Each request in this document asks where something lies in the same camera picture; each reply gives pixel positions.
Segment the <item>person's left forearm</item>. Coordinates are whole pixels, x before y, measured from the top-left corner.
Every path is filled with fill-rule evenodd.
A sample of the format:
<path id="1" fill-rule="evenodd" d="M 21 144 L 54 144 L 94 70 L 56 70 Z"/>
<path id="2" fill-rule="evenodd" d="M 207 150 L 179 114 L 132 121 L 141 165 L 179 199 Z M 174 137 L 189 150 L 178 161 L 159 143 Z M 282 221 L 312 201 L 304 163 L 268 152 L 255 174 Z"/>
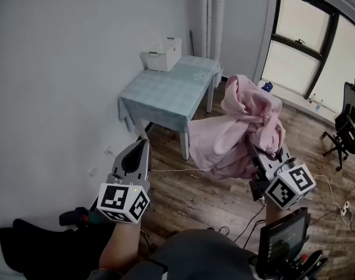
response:
<path id="1" fill-rule="evenodd" d="M 125 274 L 138 261 L 141 222 L 117 223 L 99 260 L 99 269 Z"/>

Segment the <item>black wrist-mounted screen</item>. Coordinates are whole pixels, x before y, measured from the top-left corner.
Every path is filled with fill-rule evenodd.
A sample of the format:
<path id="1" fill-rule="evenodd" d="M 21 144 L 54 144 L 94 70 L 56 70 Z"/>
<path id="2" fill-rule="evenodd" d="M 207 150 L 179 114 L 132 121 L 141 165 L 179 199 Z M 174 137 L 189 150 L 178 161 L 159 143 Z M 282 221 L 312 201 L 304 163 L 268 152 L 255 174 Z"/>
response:
<path id="1" fill-rule="evenodd" d="M 299 252 L 306 242 L 308 210 L 301 207 L 261 228 L 256 272 L 265 279 Z"/>

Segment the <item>teal and black tool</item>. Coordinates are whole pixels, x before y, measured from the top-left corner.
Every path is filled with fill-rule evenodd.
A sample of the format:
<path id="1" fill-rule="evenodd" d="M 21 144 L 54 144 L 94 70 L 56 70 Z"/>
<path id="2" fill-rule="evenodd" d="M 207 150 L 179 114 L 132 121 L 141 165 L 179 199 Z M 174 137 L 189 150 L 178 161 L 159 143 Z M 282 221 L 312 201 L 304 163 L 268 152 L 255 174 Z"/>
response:
<path id="1" fill-rule="evenodd" d="M 84 207 L 75 208 L 73 211 L 64 212 L 59 216 L 61 226 L 87 227 L 88 225 L 98 225 L 103 222 L 103 218 L 97 213 Z"/>

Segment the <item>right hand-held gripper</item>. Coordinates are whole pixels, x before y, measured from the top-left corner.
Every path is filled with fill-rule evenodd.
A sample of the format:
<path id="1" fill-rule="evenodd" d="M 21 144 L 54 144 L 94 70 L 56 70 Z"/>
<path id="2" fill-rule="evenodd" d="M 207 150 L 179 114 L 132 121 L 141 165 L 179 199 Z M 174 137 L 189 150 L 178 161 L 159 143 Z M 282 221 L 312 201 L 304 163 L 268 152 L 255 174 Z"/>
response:
<path id="1" fill-rule="evenodd" d="M 255 146 L 251 148 L 255 165 L 264 170 L 250 181 L 255 201 L 267 197 L 280 209 L 288 209 L 315 188 L 316 182 L 307 166 L 291 156 L 285 142 L 274 156 Z"/>

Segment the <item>white table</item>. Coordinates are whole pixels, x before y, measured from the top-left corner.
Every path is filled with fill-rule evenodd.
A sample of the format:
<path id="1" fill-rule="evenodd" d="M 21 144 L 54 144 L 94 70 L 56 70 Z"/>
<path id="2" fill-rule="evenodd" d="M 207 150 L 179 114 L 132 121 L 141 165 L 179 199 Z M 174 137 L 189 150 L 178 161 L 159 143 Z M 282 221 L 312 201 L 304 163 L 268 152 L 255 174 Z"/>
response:
<path id="1" fill-rule="evenodd" d="M 192 80 L 173 79 L 167 74 L 144 71 L 119 97 L 119 120 L 147 139 L 142 120 L 176 131 L 182 158 L 189 158 L 187 124 L 192 120 L 205 93 L 213 94 L 214 74 L 198 71 Z"/>

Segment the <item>person's right forearm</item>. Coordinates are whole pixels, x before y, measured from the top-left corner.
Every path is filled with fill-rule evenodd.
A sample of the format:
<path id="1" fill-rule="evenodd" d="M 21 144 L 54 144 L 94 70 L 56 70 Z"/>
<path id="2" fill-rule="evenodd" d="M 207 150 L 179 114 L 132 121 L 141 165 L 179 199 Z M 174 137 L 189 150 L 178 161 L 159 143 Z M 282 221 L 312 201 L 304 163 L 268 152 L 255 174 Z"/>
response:
<path id="1" fill-rule="evenodd" d="M 281 210 L 272 200 L 266 199 L 266 225 L 269 225 L 290 213 L 290 210 Z"/>

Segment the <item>person's dark grey shirt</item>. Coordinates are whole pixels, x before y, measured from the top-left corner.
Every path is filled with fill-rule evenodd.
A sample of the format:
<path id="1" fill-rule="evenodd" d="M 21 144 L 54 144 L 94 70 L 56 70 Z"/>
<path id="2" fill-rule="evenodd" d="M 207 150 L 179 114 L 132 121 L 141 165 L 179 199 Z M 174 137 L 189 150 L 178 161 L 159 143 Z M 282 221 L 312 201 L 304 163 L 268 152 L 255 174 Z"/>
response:
<path id="1" fill-rule="evenodd" d="M 250 257 L 222 233 L 188 229 L 168 238 L 124 275 L 97 269 L 87 280 L 256 280 Z"/>

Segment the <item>black-framed window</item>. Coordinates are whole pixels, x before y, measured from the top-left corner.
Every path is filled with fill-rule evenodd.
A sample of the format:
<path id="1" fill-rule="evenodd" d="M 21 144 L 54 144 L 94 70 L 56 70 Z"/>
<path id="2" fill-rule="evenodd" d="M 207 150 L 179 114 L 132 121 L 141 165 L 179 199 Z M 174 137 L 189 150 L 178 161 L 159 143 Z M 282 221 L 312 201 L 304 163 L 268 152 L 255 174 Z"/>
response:
<path id="1" fill-rule="evenodd" d="M 323 0 L 276 0 L 260 86 L 271 82 L 283 102 L 332 124 L 342 109 L 344 83 L 354 80 L 352 20 Z"/>

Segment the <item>black device with red button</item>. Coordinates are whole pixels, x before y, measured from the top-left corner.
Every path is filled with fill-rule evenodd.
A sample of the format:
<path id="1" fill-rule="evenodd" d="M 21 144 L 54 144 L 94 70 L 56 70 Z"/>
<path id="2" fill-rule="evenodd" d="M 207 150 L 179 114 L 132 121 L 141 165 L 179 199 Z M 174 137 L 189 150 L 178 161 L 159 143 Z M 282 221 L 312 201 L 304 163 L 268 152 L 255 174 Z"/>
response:
<path id="1" fill-rule="evenodd" d="M 290 261 L 284 270 L 281 280 L 310 280 L 327 263 L 323 251 L 314 251 L 311 255 L 303 254 L 298 259 Z"/>

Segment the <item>black office chair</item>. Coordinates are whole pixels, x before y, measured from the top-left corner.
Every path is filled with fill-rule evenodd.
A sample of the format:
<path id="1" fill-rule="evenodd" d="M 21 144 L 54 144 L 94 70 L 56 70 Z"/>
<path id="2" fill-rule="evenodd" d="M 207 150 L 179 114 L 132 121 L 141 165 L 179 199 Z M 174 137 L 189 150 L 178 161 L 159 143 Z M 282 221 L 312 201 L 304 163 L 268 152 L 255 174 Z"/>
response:
<path id="1" fill-rule="evenodd" d="M 340 114 L 335 118 L 335 135 L 330 135 L 324 132 L 322 137 L 328 137 L 333 143 L 334 147 L 325 152 L 326 156 L 333 151 L 338 152 L 339 165 L 336 171 L 339 172 L 343 168 L 343 161 L 345 161 L 349 154 L 355 155 L 355 80 L 354 83 L 344 83 L 343 107 Z"/>
<path id="2" fill-rule="evenodd" d="M 0 228 L 6 264 L 27 280 L 87 280 L 98 269 L 100 255 L 114 224 L 66 226 L 63 232 L 45 230 L 22 219 Z"/>

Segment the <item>pink clothes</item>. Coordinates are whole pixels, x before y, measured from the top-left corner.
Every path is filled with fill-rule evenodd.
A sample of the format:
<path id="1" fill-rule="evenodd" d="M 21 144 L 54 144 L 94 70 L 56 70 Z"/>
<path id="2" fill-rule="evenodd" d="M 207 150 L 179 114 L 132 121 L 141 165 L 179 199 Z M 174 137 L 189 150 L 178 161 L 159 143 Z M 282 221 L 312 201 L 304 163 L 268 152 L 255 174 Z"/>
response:
<path id="1" fill-rule="evenodd" d="M 285 129 L 280 99 L 245 75 L 231 76 L 221 101 L 225 114 L 188 123 L 189 152 L 196 166 L 217 179 L 251 179 L 257 172 L 245 140 L 270 156 L 281 149 Z"/>

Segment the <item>white plastic basket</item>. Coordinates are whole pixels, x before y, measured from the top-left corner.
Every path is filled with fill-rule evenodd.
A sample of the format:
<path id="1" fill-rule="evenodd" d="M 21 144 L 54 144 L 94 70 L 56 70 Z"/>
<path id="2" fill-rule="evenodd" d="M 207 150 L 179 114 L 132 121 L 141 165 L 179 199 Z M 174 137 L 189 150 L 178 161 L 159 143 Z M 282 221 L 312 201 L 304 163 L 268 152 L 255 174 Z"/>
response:
<path id="1" fill-rule="evenodd" d="M 161 72 L 169 72 L 181 56 L 182 39 L 176 37 L 160 38 L 142 52 L 148 69 Z"/>

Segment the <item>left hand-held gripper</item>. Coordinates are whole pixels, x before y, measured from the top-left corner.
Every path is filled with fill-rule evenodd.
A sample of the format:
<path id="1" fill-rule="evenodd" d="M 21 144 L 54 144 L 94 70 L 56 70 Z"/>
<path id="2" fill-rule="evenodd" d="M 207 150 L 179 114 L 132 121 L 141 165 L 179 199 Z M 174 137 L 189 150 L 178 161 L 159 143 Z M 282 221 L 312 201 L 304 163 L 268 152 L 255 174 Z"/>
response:
<path id="1" fill-rule="evenodd" d="M 139 223 L 150 204 L 148 181 L 151 151 L 149 140 L 139 140 L 120 152 L 113 173 L 100 185 L 96 209 L 117 223 Z"/>

